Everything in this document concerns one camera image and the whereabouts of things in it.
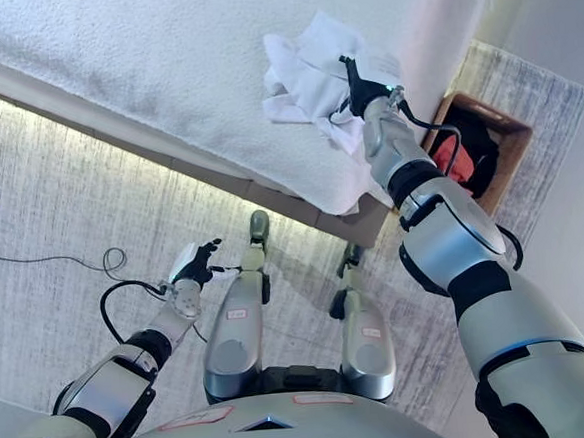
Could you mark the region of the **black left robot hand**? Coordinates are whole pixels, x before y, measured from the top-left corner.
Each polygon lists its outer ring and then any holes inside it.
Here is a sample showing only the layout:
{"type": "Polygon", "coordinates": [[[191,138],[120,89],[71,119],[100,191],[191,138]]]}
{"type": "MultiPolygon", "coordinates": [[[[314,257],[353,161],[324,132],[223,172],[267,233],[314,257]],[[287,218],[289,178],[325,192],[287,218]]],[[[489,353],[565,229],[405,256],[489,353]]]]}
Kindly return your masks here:
{"type": "Polygon", "coordinates": [[[173,285],[181,280],[192,280],[199,287],[213,279],[228,279],[241,272],[239,266],[210,265],[211,256],[220,247],[222,240],[215,238],[200,246],[188,243],[176,256],[169,272],[168,283],[173,285]]]}

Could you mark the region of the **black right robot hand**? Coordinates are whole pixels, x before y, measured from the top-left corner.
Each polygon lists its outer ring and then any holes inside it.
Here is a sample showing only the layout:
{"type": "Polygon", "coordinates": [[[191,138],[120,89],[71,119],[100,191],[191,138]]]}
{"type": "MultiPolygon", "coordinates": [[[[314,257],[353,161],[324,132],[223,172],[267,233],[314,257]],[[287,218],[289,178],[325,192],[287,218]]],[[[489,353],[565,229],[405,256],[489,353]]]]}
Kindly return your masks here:
{"type": "Polygon", "coordinates": [[[369,104],[381,97],[389,98],[395,86],[388,86],[360,77],[356,61],[345,55],[339,56],[339,61],[346,67],[349,85],[349,109],[352,114],[365,118],[365,111],[369,104]]]}

